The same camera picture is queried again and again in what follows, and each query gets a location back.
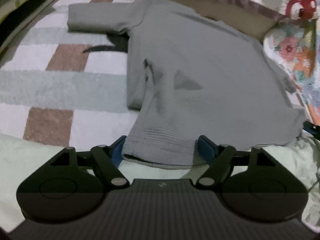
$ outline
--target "shirt sleeve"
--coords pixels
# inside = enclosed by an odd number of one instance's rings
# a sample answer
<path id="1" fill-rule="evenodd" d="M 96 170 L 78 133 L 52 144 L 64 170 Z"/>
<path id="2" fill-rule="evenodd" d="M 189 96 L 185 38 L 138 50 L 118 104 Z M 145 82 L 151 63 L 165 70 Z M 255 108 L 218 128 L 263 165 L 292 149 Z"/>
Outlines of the shirt sleeve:
<path id="1" fill-rule="evenodd" d="M 72 31 L 124 33 L 130 29 L 132 3 L 80 3 L 69 5 Z"/>

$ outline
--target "red flower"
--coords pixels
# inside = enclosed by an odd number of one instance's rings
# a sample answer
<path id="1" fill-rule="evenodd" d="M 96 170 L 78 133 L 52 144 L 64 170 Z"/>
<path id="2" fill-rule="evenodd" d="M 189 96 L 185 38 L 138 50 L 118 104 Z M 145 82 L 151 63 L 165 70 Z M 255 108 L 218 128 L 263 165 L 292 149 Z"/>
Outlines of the red flower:
<path id="1" fill-rule="evenodd" d="M 285 37 L 280 43 L 279 53 L 286 61 L 293 61 L 298 49 L 299 39 L 296 37 Z"/>

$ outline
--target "ribbed black surface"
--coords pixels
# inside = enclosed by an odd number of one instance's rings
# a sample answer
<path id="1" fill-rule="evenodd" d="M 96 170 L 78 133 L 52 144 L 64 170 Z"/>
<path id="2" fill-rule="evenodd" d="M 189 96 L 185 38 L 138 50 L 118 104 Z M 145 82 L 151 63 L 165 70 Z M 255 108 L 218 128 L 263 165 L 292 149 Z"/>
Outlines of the ribbed black surface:
<path id="1" fill-rule="evenodd" d="M 14 240 L 301 240 L 315 234 L 298 219 L 263 224 L 227 210 L 211 191 L 189 180 L 135 180 L 128 189 L 108 194 L 100 208 L 66 224 L 26 220 Z"/>

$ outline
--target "beige fabric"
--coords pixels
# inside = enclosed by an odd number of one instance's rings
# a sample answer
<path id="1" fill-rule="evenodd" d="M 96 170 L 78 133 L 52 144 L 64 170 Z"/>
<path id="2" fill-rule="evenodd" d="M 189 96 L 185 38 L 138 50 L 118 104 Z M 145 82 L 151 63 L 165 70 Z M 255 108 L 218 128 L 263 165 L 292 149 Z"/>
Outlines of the beige fabric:
<path id="1" fill-rule="evenodd" d="M 204 17 L 223 21 L 225 24 L 263 41 L 265 34 L 276 21 L 260 14 L 248 13 L 235 5 L 221 4 L 210 0 L 173 0 L 193 8 Z"/>

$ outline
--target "orange flower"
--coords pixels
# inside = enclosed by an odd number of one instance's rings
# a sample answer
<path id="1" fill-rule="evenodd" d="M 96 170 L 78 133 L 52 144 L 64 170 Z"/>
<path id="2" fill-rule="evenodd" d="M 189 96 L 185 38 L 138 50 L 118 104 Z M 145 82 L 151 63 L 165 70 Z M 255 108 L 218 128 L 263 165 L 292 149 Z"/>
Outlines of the orange flower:
<path id="1" fill-rule="evenodd" d="M 308 47 L 303 46 L 302 51 L 297 52 L 298 63 L 295 64 L 294 70 L 300 70 L 304 72 L 305 77 L 309 78 L 315 68 L 315 56 L 316 52 L 310 50 Z"/>

